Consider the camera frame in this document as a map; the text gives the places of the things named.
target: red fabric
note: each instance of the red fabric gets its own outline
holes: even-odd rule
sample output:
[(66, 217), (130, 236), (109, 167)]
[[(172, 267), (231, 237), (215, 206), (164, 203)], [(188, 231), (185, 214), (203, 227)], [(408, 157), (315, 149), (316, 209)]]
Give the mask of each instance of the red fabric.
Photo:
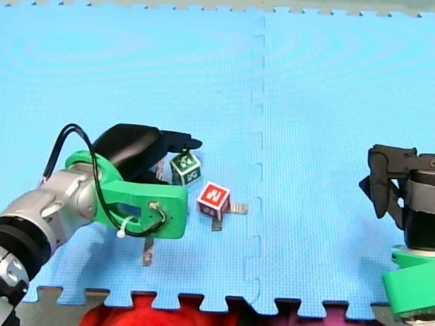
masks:
[(238, 313), (211, 314), (198, 309), (198, 300), (184, 298), (181, 309), (163, 311), (151, 308), (154, 297), (133, 298), (132, 309), (99, 306), (82, 319), (80, 326), (236, 326)]

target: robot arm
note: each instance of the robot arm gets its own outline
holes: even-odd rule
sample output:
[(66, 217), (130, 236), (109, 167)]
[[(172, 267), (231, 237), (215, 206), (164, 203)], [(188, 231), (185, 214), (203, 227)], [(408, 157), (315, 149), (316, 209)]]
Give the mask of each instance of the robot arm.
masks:
[[(79, 126), (70, 126), (88, 140)], [(15, 199), (0, 214), (0, 325), (3, 326), (19, 325), (14, 309), (25, 296), (29, 282), (57, 248), (83, 225), (100, 221), (117, 229), (139, 230), (126, 232), (133, 236), (153, 234), (177, 238), (184, 232), (185, 224), (180, 220), (185, 218), (187, 209), (185, 189), (157, 180), (150, 169), (168, 152), (197, 149), (202, 145), (200, 141), (180, 132), (118, 124), (91, 146), (87, 141), (89, 152), (72, 155), (65, 169), (52, 174), (62, 144), (71, 133), (65, 134), (65, 130), (69, 129), (64, 128), (63, 136), (59, 136), (41, 185)], [(157, 198), (162, 207), (156, 201), (148, 201), (147, 206), (136, 207), (139, 209), (136, 221), (126, 223), (128, 219), (119, 209), (120, 204), (126, 204), (123, 198), (138, 198), (140, 202)], [(149, 219), (150, 212), (146, 210), (155, 211), (156, 217)], [(167, 215), (181, 218), (170, 221), (165, 218)], [(177, 234), (165, 233), (165, 228), (172, 230), (174, 225), (179, 229)]]
[(417, 156), (415, 148), (375, 145), (368, 151), (368, 166), (370, 175), (360, 187), (372, 201), (376, 216), (382, 218), (388, 212), (404, 231), (409, 248), (434, 251), (435, 155)]

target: toy block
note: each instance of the toy block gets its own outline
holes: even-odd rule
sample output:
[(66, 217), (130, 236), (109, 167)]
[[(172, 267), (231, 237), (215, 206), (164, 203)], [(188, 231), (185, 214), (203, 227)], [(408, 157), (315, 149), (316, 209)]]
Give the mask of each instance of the toy block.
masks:
[(221, 221), (222, 215), (230, 210), (230, 190), (209, 181), (196, 201), (200, 212)]
[(189, 185), (201, 177), (201, 162), (189, 151), (185, 151), (171, 160), (172, 183)]

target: black cable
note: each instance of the black cable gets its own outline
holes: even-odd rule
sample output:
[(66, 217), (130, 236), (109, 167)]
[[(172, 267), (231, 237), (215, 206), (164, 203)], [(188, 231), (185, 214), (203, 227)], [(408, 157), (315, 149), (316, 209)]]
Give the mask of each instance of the black cable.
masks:
[[(107, 215), (107, 218), (111, 221), (111, 223), (119, 230), (121, 228), (121, 224), (116, 221), (116, 218), (112, 215), (111, 211), (109, 210), (106, 201), (104, 200), (103, 191), (101, 190), (101, 184), (100, 184), (100, 178), (99, 178), (99, 171), (98, 171), (98, 162), (97, 162), (97, 155), (92, 147), (92, 143), (89, 140), (88, 135), (84, 132), (84, 130), (78, 126), (77, 124), (67, 124), (59, 133), (57, 140), (53, 146), (52, 153), (50, 155), (50, 158), (48, 159), (46, 169), (43, 172), (43, 179), (47, 180), (51, 177), (54, 167), (56, 166), (57, 160), (59, 158), (60, 152), (62, 150), (63, 144), (65, 143), (65, 140), (67, 137), (72, 133), (75, 132), (78, 134), (86, 143), (88, 146), (88, 150), (90, 153), (90, 157), (92, 160), (92, 172), (95, 182), (95, 189), (97, 191), (98, 199), (101, 203), (101, 207), (104, 211), (104, 213)], [(166, 218), (163, 218), (161, 221), (150, 227), (149, 229), (135, 233), (128, 231), (127, 229), (124, 230), (125, 234), (128, 236), (134, 236), (134, 237), (144, 237), (148, 236), (151, 233), (154, 233), (162, 224), (164, 224), (166, 221)]]

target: white zip tie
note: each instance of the white zip tie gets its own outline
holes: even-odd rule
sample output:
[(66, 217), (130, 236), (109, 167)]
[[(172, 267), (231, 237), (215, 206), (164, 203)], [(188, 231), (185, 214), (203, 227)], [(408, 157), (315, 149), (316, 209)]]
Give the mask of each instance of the white zip tie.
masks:
[(127, 227), (127, 223), (134, 218), (134, 216), (129, 216), (122, 220), (121, 228), (116, 232), (116, 236), (119, 239), (125, 238), (125, 228)]

